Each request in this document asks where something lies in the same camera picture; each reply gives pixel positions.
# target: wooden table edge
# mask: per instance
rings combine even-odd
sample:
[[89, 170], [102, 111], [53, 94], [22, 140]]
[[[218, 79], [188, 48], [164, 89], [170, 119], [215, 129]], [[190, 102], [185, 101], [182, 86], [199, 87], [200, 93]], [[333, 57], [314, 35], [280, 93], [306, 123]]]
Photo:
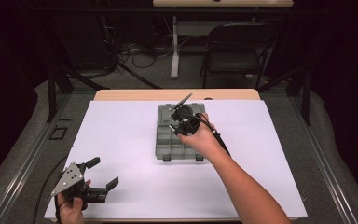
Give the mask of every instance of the wooden table edge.
[[94, 101], [180, 101], [189, 93], [189, 100], [260, 100], [254, 89], [164, 89], [164, 90], [100, 90]]

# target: floor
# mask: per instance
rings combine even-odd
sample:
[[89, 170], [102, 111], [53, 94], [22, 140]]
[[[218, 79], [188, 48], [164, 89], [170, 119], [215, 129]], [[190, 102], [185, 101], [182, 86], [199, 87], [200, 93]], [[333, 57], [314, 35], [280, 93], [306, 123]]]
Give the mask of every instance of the floor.
[[[125, 62], [134, 72], [166, 89], [201, 88], [200, 63], [199, 54], [184, 53], [181, 55], [179, 78], [171, 79], [170, 56], [153, 58], [140, 53], [130, 56]], [[84, 75], [92, 77], [95, 74], [88, 71]], [[110, 89], [150, 88], [121, 69], [92, 80]], [[43, 219], [47, 206], [44, 199], [53, 188], [53, 179], [57, 178], [62, 164], [52, 169], [69, 152], [95, 93], [78, 80], [73, 79], [72, 83], [75, 87], [73, 94], [61, 94], [58, 90], [59, 112], [51, 123], [46, 123], [47, 83], [35, 89], [39, 99], [34, 114], [0, 168], [0, 223], [31, 223], [34, 217], [35, 223], [51, 223]], [[339, 157], [323, 101], [312, 94], [312, 126], [307, 126], [299, 116], [298, 99], [287, 98], [284, 94], [286, 84], [281, 83], [262, 93], [261, 98], [268, 105], [309, 213], [309, 217], [294, 223], [358, 223], [358, 186]], [[254, 80], [230, 76], [211, 77], [208, 82], [208, 88], [252, 88], [253, 85]], [[64, 140], [49, 140], [56, 127], [68, 127]], [[50, 172], [52, 176], [43, 188]]]

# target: black backdrop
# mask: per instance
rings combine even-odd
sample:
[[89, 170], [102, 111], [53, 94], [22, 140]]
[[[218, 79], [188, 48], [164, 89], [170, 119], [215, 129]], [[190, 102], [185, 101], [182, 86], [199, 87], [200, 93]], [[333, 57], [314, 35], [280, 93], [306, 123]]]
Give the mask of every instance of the black backdrop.
[[14, 1], [0, 0], [0, 165], [32, 116], [47, 79], [35, 36]]
[[310, 59], [312, 90], [323, 99], [338, 151], [358, 183], [358, 0], [295, 0], [293, 10], [333, 11], [331, 16], [289, 20], [266, 73], [289, 72]]

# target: tabletop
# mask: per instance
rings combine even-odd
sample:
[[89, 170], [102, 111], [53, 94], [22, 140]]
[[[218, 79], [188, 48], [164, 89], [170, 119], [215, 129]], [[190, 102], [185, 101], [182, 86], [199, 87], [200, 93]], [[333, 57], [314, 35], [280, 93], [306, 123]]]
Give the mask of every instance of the tabletop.
[[[277, 200], [291, 219], [306, 217], [296, 182], [269, 111], [255, 90], [98, 91], [81, 124], [65, 166], [100, 157], [86, 179], [94, 188], [119, 184], [105, 203], [90, 203], [87, 221], [178, 222], [239, 220], [227, 191], [207, 161], [156, 157], [158, 107], [205, 105], [233, 159]], [[54, 219], [54, 203], [45, 218]]]

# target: human hand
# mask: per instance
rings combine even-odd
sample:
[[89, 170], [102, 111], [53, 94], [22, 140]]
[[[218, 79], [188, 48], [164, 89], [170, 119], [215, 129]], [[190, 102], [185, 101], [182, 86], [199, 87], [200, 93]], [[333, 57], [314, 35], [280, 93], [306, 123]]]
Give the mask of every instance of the human hand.
[[[209, 122], [208, 114], [202, 113], [200, 117], [202, 120], [208, 122], [215, 130], [214, 125]], [[193, 135], [187, 136], [178, 134], [178, 137], [184, 144], [193, 147], [207, 159], [209, 158], [209, 155], [215, 153], [216, 150], [224, 150], [214, 137], [213, 131], [203, 122], [200, 123], [199, 128]]]
[[69, 203], [62, 193], [58, 194], [58, 204], [60, 204], [60, 219], [62, 224], [83, 224], [84, 218], [82, 213], [83, 200], [74, 197], [74, 201]]

